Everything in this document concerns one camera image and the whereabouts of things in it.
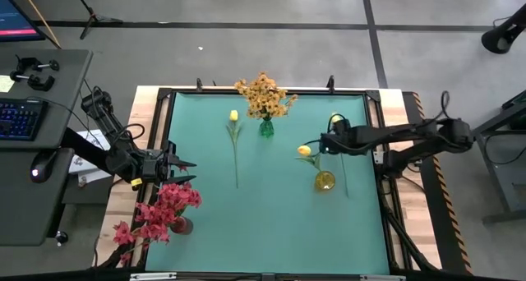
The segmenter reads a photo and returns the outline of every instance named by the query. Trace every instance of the yellow tulip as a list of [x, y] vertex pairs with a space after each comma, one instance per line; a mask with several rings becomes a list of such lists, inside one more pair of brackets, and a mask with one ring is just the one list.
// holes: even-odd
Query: yellow tulip
[[309, 154], [311, 154], [311, 148], [308, 147], [308, 145], [302, 145], [298, 147], [298, 153], [307, 157]]
[[237, 120], [238, 120], [238, 111], [237, 110], [230, 111], [230, 121], [236, 122]]
[[339, 121], [339, 120], [342, 119], [340, 116], [335, 116], [336, 113], [337, 113], [337, 112], [333, 112], [333, 113], [332, 113], [332, 116], [331, 116], [331, 117], [332, 117], [332, 118], [331, 118], [331, 121], [332, 121], [333, 123], [336, 123], [337, 121]]

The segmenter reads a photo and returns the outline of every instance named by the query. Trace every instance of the yellow and black warning tape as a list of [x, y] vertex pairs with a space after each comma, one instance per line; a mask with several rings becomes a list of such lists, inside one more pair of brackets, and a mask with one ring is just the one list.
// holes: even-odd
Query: yellow and black warning tape
[[[424, 119], [424, 108], [422, 106], [422, 102], [420, 102], [420, 96], [418, 96], [418, 94], [414, 92], [413, 96], [417, 104], [418, 111], [420, 112], [420, 117]], [[438, 176], [438, 181], [441, 184], [442, 195], [444, 196], [445, 205], [447, 206], [447, 209], [450, 212], [451, 224], [453, 225], [454, 234], [457, 237], [457, 243], [459, 244], [466, 271], [468, 271], [468, 273], [470, 274], [473, 274], [473, 270], [471, 269], [471, 263], [469, 262], [468, 258], [468, 253], [466, 252], [466, 246], [464, 245], [464, 238], [460, 234], [459, 221], [457, 220], [457, 216], [454, 213], [453, 203], [451, 202], [450, 193], [447, 191], [447, 185], [445, 184], [444, 174], [442, 173], [440, 162], [438, 161], [438, 158], [436, 156], [433, 156], [433, 163], [435, 164], [435, 170], [436, 175]]]

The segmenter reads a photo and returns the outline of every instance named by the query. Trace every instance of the keyboard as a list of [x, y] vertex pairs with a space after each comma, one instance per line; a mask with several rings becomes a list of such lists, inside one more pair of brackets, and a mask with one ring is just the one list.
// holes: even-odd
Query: keyboard
[[0, 140], [33, 141], [48, 102], [33, 99], [0, 99]]

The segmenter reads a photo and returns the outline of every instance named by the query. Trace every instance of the green glass vase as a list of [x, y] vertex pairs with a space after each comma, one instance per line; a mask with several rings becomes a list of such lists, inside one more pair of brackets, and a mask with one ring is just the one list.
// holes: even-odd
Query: green glass vase
[[274, 135], [274, 126], [272, 126], [272, 117], [264, 118], [260, 125], [260, 135], [271, 137]]

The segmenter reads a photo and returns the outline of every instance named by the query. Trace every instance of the gray desk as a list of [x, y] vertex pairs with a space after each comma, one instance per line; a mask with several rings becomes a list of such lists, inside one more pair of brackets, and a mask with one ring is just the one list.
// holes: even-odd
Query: gray desk
[[[24, 99], [37, 96], [50, 99], [73, 109], [82, 81], [92, 58], [85, 50], [2, 49], [0, 75], [9, 75], [16, 68], [15, 54], [36, 57], [41, 62], [55, 59], [60, 71], [42, 72], [41, 78], [54, 76], [56, 81], [48, 92], [32, 90], [25, 81], [15, 83], [9, 93], [0, 98]], [[28, 69], [26, 75], [35, 73]], [[0, 246], [38, 246], [58, 226], [62, 216], [62, 195], [67, 172], [73, 157], [72, 149], [60, 149], [53, 174], [44, 183], [30, 180], [30, 165], [39, 149], [58, 148], [71, 113], [56, 104], [49, 104], [35, 141], [0, 141]]]
[[[25, 80], [22, 80], [15, 83], [9, 93], [0, 93], [0, 98], [40, 97], [73, 109], [82, 81], [88, 72], [88, 66], [93, 56], [92, 52], [87, 50], [2, 49], [0, 53], [0, 75], [9, 76], [11, 71], [16, 70], [15, 55], [20, 58], [35, 57], [42, 63], [55, 59], [60, 64], [60, 71], [52, 71], [46, 68], [42, 72], [37, 72], [29, 68], [25, 72], [26, 76], [35, 74], [42, 81], [48, 76], [53, 76], [55, 78], [53, 88], [49, 91], [33, 90]], [[67, 109], [56, 104], [49, 104], [39, 134], [34, 141], [0, 140], [0, 149], [56, 149], [60, 146], [70, 116], [71, 113]]]

